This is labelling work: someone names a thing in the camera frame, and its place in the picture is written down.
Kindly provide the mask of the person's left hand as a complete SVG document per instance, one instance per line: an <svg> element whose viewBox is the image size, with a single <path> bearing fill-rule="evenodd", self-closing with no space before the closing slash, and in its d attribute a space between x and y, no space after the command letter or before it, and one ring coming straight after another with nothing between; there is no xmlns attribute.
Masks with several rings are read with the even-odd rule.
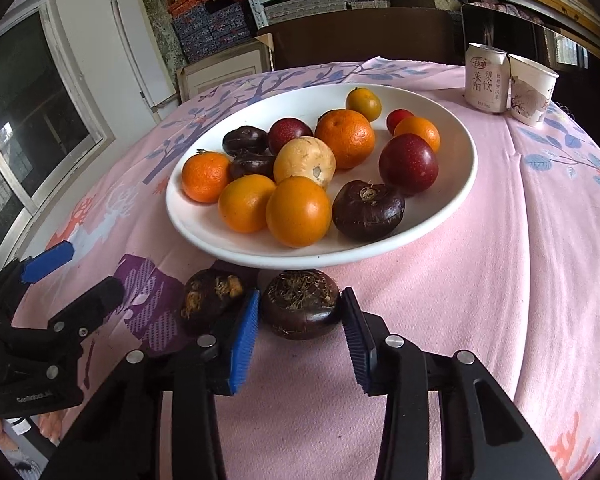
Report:
<svg viewBox="0 0 600 480"><path fill-rule="evenodd" d="M62 435L62 421L65 418L65 411L51 412L38 416L38 430L43 437L58 444ZM0 448L3 451L14 452L18 445L9 437L3 429L3 423L0 419Z"/></svg>

